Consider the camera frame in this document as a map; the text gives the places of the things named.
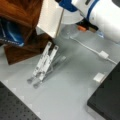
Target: table surface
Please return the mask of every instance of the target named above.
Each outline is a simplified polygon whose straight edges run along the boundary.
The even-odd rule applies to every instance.
[[[87,31],[77,31],[72,37],[98,52],[104,50],[116,62],[120,46]],[[59,64],[37,89],[27,79],[40,55],[9,66],[0,47],[0,80],[42,120],[104,120],[87,106],[87,100],[99,86],[93,78],[98,73],[109,74],[115,67],[109,61],[60,35],[54,42],[66,61]]]

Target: cable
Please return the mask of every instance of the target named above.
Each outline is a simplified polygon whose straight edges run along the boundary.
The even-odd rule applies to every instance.
[[[74,39],[74,38],[72,38],[72,37],[70,37],[70,38],[71,38],[72,40],[76,41],[77,43],[79,43],[81,46],[83,46],[83,47],[87,48],[88,50],[94,52],[94,53],[97,54],[99,57],[101,57],[101,58],[103,58],[103,59],[105,59],[105,60],[108,60],[108,61],[110,61],[111,63],[117,65],[117,62],[111,60],[111,59],[109,58],[109,55],[108,55],[106,52],[101,51],[101,52],[99,53],[98,51],[96,51],[96,50],[94,50],[94,49],[92,49],[92,48],[84,45],[82,42],[80,42],[80,41],[78,41],[78,40],[76,40],[76,39]]]

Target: black box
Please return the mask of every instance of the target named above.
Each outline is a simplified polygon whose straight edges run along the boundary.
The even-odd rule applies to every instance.
[[[87,105],[107,120],[120,120],[120,63],[93,93]]]

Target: white table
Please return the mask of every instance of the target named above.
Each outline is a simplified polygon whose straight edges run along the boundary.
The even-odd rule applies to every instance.
[[[91,32],[78,32],[77,39],[84,44],[109,53],[120,60],[120,46]],[[0,80],[42,120],[104,120],[87,107],[87,100],[98,87],[93,81],[98,73],[108,74],[114,67],[108,61],[80,46],[75,41],[59,36],[55,43],[59,53],[67,57],[38,88],[27,83],[40,55],[9,66],[0,48]]]

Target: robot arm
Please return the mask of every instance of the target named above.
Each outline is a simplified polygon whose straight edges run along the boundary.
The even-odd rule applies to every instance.
[[[120,42],[120,8],[117,0],[72,0],[82,16],[97,26],[104,36]]]

